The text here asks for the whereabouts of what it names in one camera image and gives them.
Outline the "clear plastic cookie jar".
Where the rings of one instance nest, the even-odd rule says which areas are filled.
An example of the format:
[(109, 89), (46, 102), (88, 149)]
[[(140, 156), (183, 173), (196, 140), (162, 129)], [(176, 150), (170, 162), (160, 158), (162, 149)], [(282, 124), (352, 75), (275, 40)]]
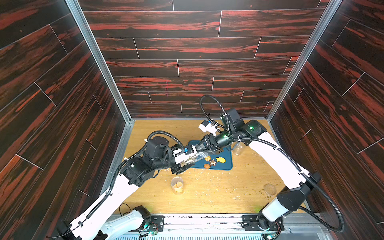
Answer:
[(246, 145), (243, 142), (236, 142), (232, 148), (232, 153), (236, 156), (240, 156), (245, 148)]

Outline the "clear round jar lid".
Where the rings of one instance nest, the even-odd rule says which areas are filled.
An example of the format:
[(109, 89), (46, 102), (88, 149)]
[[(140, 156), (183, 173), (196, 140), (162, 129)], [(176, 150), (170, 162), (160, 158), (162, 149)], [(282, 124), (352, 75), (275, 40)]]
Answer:
[(277, 194), (277, 188), (273, 184), (265, 184), (263, 190), (268, 197), (274, 197)]

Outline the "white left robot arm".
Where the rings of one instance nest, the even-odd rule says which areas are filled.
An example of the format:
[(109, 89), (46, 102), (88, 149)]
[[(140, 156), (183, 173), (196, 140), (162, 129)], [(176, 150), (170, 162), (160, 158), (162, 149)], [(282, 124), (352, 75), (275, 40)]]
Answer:
[(113, 174), (107, 190), (81, 215), (58, 225), (58, 236), (52, 240), (114, 240), (126, 232), (146, 229), (151, 213), (143, 206), (110, 220), (113, 212), (146, 181), (155, 178), (160, 170), (171, 169), (179, 174), (193, 165), (199, 153), (194, 145), (184, 146), (165, 131), (151, 133), (144, 146), (125, 158)]

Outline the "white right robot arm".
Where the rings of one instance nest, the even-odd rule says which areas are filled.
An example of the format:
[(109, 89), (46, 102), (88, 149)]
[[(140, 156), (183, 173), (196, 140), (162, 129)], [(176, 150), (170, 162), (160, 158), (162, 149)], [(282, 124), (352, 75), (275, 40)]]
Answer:
[[(312, 174), (299, 165), (278, 146), (266, 128), (258, 121), (251, 120), (245, 123), (235, 109), (226, 111), (222, 104), (219, 104), (219, 107), (223, 112), (220, 116), (222, 123), (218, 124), (210, 117), (203, 121), (199, 128), (203, 132), (208, 132), (208, 135), (192, 146), (194, 154), (198, 157), (207, 157), (210, 154), (218, 154), (232, 143), (243, 143), (259, 154), (285, 184), (283, 190), (259, 211), (256, 218), (258, 228), (263, 231), (272, 231), (276, 226), (279, 233), (282, 230), (285, 216), (297, 210), (303, 210), (328, 230), (336, 233), (343, 232), (345, 229), (344, 216), (338, 205), (318, 185), (321, 176), (318, 173)], [(336, 213), (338, 226), (330, 225), (314, 212), (302, 207), (302, 203), (313, 190), (319, 191), (331, 205)]]

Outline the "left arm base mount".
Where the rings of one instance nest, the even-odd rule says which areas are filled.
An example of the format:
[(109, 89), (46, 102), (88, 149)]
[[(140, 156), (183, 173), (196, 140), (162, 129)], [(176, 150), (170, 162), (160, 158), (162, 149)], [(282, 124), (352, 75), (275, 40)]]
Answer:
[(143, 222), (133, 232), (138, 232), (141, 235), (156, 235), (164, 230), (165, 216), (153, 215), (144, 206), (135, 207), (134, 211), (138, 211), (141, 214)]

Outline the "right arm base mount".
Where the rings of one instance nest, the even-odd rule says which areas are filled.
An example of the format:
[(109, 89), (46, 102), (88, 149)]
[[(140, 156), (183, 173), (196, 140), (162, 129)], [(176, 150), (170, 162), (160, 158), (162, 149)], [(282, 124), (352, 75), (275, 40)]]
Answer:
[(260, 210), (256, 215), (242, 215), (241, 227), (245, 231), (261, 231), (263, 240), (275, 240), (284, 230), (284, 216), (269, 221)]

